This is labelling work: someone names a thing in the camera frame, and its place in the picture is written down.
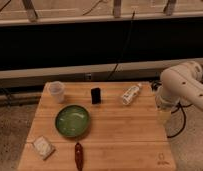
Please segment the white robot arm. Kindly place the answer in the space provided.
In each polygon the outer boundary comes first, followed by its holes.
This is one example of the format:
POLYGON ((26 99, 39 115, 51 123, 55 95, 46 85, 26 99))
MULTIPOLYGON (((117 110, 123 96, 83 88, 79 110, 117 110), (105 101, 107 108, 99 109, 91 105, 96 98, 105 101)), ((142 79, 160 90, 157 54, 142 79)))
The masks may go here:
POLYGON ((155 95, 158 107, 157 120, 165 124, 172 108, 181 99, 189 101, 203 112, 203 69, 195 61, 184 62, 169 67, 160 74, 161 85, 155 95))

